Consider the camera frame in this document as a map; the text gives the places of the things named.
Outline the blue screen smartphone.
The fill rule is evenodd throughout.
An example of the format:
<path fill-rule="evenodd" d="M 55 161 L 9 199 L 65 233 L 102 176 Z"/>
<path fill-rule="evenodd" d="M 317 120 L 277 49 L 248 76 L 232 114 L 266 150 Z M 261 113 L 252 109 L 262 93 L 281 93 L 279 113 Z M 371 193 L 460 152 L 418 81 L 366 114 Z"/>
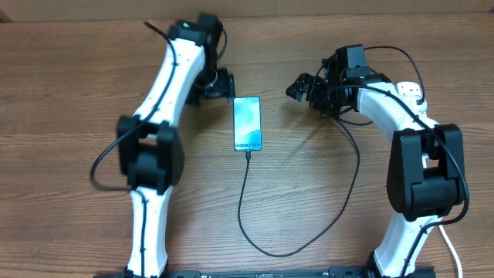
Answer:
<path fill-rule="evenodd" d="M 233 101 L 234 149 L 262 150 L 262 118 L 259 97 L 236 97 Z"/>

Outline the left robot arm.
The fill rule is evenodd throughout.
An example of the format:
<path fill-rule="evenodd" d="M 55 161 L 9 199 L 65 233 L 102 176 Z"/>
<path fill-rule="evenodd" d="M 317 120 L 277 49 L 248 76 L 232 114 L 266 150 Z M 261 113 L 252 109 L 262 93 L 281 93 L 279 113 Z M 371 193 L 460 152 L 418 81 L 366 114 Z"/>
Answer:
<path fill-rule="evenodd" d="M 234 76 L 218 67 L 226 37 L 215 14 L 178 20 L 163 34 L 164 61 L 144 102 L 117 122 L 120 170 L 133 206 L 133 239 L 124 277 L 163 277 L 167 269 L 166 225 L 171 193 L 181 179 L 184 150 L 178 125 L 187 104 L 235 97 Z"/>

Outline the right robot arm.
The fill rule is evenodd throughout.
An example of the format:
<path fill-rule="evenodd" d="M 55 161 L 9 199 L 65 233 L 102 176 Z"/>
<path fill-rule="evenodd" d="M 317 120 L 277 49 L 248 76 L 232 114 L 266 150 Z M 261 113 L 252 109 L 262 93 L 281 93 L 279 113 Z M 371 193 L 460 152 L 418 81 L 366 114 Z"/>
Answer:
<path fill-rule="evenodd" d="M 341 47 L 322 60 L 325 73 L 303 73 L 286 89 L 338 123 L 347 111 L 360 113 L 391 142 L 386 189 L 394 212 L 384 238 L 366 266 L 332 266 L 329 274 L 433 277 L 433 267 L 415 265 L 428 234 L 458 222 L 469 207 L 462 132 L 427 116 L 422 82 L 392 83 L 367 65 L 366 51 Z"/>

